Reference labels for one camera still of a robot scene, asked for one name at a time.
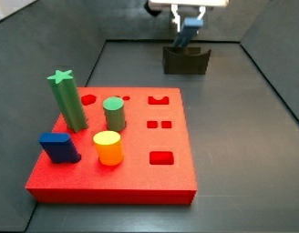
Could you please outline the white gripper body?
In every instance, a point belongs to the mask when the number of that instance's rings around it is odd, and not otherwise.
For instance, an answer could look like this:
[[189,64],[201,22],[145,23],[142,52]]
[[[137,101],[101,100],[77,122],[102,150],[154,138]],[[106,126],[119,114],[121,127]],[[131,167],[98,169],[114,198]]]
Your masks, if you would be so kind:
[[228,6],[229,0],[149,0],[149,4],[155,8],[169,5]]

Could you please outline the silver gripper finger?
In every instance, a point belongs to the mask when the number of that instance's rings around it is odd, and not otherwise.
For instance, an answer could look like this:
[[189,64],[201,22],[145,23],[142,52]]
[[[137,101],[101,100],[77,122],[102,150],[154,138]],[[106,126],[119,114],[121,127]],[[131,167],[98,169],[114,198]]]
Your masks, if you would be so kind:
[[201,6],[200,7],[200,15],[198,15],[198,19],[204,18],[204,15],[206,14],[208,8],[206,6]]
[[182,31],[182,17],[178,13],[180,6],[172,5],[170,10],[172,10],[173,16],[174,16],[173,23],[177,25],[177,32],[181,33],[181,31]]

